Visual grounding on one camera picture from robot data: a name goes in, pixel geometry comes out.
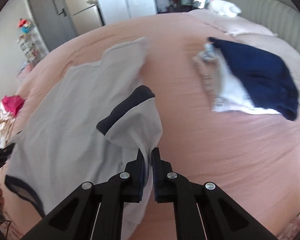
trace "triangular cutout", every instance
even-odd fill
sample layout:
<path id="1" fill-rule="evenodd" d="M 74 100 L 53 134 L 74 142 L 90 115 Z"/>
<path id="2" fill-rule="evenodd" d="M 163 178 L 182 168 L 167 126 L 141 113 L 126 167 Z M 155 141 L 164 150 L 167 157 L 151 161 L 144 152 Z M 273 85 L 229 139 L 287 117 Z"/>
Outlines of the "triangular cutout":
<path id="1" fill-rule="evenodd" d="M 248 221 L 241 216 L 227 201 L 224 199 L 218 200 L 219 205 L 225 215 L 231 231 L 236 232 L 249 225 Z"/>
<path id="2" fill-rule="evenodd" d="M 66 231 L 69 227 L 70 221 L 75 209 L 79 203 L 78 198 L 74 198 L 64 209 L 56 214 L 49 222 L 49 226 L 57 228 L 61 231 Z"/>

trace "pile of clothes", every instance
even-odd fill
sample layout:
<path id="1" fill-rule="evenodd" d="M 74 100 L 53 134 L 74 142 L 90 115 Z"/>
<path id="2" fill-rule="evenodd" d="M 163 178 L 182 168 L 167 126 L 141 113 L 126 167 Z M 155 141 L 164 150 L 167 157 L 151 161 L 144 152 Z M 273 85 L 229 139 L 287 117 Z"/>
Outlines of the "pile of clothes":
<path id="1" fill-rule="evenodd" d="M 297 118 L 298 90 L 283 60 L 245 44 L 209 38 L 193 58 L 215 112 L 282 114 Z"/>
<path id="2" fill-rule="evenodd" d="M 0 148 L 6 146 L 10 139 L 14 121 L 25 100 L 15 95 L 5 96 L 0 102 Z"/>

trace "gray door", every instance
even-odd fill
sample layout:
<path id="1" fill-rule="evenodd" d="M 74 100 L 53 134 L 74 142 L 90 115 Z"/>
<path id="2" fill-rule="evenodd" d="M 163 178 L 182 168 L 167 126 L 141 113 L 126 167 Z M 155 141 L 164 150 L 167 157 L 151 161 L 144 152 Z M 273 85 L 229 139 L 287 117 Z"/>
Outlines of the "gray door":
<path id="1" fill-rule="evenodd" d="M 49 51 L 77 36 L 65 0 L 28 0 L 28 3 Z"/>

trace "magenta cloth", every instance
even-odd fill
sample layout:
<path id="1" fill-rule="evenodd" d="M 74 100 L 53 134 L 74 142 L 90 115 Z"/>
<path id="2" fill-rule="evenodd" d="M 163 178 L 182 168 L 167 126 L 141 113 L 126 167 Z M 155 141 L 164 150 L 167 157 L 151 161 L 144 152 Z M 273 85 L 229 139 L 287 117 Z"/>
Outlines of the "magenta cloth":
<path id="1" fill-rule="evenodd" d="M 17 116 L 17 113 L 23 106 L 25 100 L 21 96 L 12 96 L 12 97 L 7 97 L 4 96 L 2 99 L 2 104 L 4 108 L 6 109 L 7 112 L 11 112 L 14 117 Z"/>

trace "black trim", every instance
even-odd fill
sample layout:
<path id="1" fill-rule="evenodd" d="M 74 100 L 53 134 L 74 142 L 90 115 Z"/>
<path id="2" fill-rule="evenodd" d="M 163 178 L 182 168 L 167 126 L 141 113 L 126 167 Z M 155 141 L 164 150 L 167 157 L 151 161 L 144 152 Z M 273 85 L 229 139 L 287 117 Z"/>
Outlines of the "black trim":
<path id="1" fill-rule="evenodd" d="M 97 124 L 97 129 L 103 133 L 103 135 L 106 135 L 109 129 L 130 109 L 154 97 L 155 95 L 150 88 L 143 85 L 137 87 L 127 99 L 122 101 L 112 110 L 108 117 Z"/>
<path id="2" fill-rule="evenodd" d="M 42 201 L 40 200 L 37 193 L 27 183 L 25 183 L 21 179 L 6 175 L 4 184 L 6 185 L 6 187 L 10 191 L 17 194 L 18 197 L 20 197 L 23 200 L 26 200 L 26 201 L 30 202 L 42 218 L 45 217 L 45 213 L 43 211 Z M 27 191 L 29 193 L 29 195 L 31 195 L 31 197 L 35 200 L 35 202 L 33 202 L 30 199 L 20 195 L 19 192 L 14 188 L 14 186 L 20 187 L 20 188 L 24 189 L 25 191 Z"/>

